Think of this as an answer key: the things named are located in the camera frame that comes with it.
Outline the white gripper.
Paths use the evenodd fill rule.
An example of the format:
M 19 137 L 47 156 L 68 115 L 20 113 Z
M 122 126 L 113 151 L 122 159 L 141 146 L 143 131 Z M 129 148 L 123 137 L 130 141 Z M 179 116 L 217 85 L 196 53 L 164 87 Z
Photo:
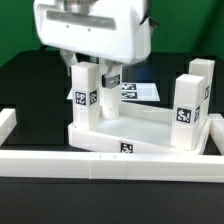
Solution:
M 151 53 L 147 0 L 35 0 L 33 9 L 38 37 L 61 49 L 68 75 L 76 53 L 123 64 Z M 101 64 L 100 74 L 103 88 L 115 88 L 122 66 Z

